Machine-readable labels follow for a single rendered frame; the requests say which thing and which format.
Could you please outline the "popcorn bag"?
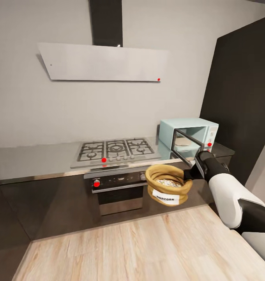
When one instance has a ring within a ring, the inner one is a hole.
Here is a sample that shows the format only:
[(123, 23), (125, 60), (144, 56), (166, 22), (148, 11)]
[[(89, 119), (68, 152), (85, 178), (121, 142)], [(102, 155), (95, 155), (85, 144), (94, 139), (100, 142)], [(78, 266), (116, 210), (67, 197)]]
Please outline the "popcorn bag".
[[(188, 191), (193, 185), (192, 179), (184, 179), (184, 171), (164, 164), (150, 166), (145, 172), (148, 193), (153, 200), (166, 205), (178, 206), (188, 199)], [(165, 185), (159, 181), (173, 182), (175, 186)]]

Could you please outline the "microwave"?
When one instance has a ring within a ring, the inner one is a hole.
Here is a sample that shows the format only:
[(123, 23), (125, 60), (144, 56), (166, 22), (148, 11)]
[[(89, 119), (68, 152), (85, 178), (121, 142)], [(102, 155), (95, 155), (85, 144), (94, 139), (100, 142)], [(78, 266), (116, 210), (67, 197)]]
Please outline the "microwave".
[(159, 140), (190, 167), (190, 160), (213, 145), (218, 127), (199, 117), (161, 119)]

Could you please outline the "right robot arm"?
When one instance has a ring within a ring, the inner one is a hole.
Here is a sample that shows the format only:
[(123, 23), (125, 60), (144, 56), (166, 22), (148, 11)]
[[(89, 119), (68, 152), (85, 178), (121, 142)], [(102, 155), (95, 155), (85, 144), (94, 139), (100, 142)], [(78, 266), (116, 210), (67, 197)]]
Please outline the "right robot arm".
[(207, 181), (223, 224), (239, 233), (265, 261), (265, 203), (210, 152), (200, 152), (190, 160), (190, 168), (184, 170), (184, 178)]

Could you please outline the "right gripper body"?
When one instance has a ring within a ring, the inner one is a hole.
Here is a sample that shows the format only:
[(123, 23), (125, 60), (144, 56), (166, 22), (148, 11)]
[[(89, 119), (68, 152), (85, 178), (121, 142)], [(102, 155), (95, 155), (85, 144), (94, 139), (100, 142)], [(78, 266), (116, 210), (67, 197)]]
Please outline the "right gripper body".
[(194, 167), (192, 167), (191, 169), (184, 170), (184, 178), (186, 180), (189, 180), (189, 179), (204, 179), (201, 174), (198, 174), (197, 172), (195, 172)]

